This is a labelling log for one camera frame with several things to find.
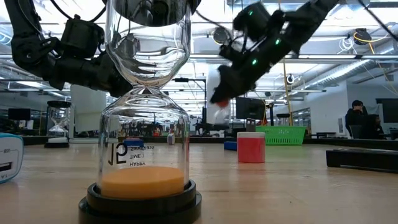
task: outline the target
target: white lid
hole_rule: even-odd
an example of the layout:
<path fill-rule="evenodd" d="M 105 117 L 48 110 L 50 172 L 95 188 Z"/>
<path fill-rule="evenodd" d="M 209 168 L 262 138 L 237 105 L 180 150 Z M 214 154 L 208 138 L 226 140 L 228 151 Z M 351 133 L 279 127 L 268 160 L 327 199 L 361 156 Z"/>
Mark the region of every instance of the white lid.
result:
<path fill-rule="evenodd" d="M 238 138 L 264 138 L 265 136 L 265 133 L 255 133 L 248 131 L 238 133 Z"/>

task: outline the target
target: hourglass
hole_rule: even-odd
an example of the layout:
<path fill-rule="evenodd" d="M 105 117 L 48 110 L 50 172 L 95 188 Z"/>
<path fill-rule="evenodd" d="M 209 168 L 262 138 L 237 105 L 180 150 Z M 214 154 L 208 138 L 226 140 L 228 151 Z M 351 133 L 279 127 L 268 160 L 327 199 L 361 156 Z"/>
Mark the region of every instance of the hourglass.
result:
<path fill-rule="evenodd" d="M 69 147 L 68 130 L 71 103 L 52 100 L 47 102 L 47 136 L 49 141 L 44 147 Z"/>
<path fill-rule="evenodd" d="M 101 115 L 98 180 L 79 204 L 80 223 L 193 223 L 201 195 L 189 179 L 189 117 L 160 90 L 189 58 L 191 6 L 108 0 L 106 7 L 106 51 L 133 89 Z M 178 124 L 175 144 L 145 142 L 170 123 Z M 112 143 L 111 133 L 126 126 L 134 131 Z"/>

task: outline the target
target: green basket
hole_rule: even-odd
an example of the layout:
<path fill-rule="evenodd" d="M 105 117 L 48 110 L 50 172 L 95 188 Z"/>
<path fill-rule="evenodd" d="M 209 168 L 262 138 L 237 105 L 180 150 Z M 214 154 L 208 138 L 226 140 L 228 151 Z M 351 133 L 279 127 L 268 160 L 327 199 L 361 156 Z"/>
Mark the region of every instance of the green basket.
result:
<path fill-rule="evenodd" d="M 266 134 L 269 146 L 299 146 L 303 144 L 305 126 L 256 126 L 256 132 Z"/>

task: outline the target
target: wooden table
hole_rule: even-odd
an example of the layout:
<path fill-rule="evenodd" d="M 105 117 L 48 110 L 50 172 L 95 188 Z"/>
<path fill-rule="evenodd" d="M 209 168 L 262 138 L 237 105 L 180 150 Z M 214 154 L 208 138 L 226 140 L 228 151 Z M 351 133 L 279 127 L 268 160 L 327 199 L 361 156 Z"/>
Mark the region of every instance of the wooden table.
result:
<path fill-rule="evenodd" d="M 267 163 L 238 164 L 221 144 L 192 144 L 190 176 L 203 195 L 197 223 L 397 223 L 398 175 L 327 168 L 333 148 L 267 147 Z M 21 173 L 0 185 L 0 223 L 77 224 L 97 161 L 94 144 L 27 147 Z"/>

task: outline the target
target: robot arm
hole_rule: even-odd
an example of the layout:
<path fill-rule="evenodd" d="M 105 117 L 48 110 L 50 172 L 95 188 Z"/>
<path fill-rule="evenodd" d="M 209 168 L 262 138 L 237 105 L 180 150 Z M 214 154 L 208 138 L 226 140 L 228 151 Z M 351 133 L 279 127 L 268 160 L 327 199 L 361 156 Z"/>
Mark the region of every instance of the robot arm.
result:
<path fill-rule="evenodd" d="M 195 12 L 200 0 L 187 1 L 192 13 Z M 14 31 L 11 48 L 16 65 L 59 90 L 68 82 L 119 97 L 132 88 L 106 52 L 94 58 L 98 46 L 104 43 L 104 30 L 93 21 L 75 16 L 67 21 L 61 40 L 46 38 L 33 0 L 5 0 L 5 3 Z"/>
<path fill-rule="evenodd" d="M 299 54 L 327 14 L 339 0 L 315 0 L 305 3 L 295 12 L 275 11 L 270 15 L 262 3 L 244 8 L 234 19 L 233 27 L 243 31 L 245 40 L 255 42 L 252 49 L 233 48 L 233 40 L 220 47 L 219 55 L 232 61 L 231 66 L 218 67 L 221 81 L 211 97 L 212 103 L 228 101 L 252 90 L 256 81 L 289 52 Z M 288 22 L 285 31 L 283 25 Z"/>

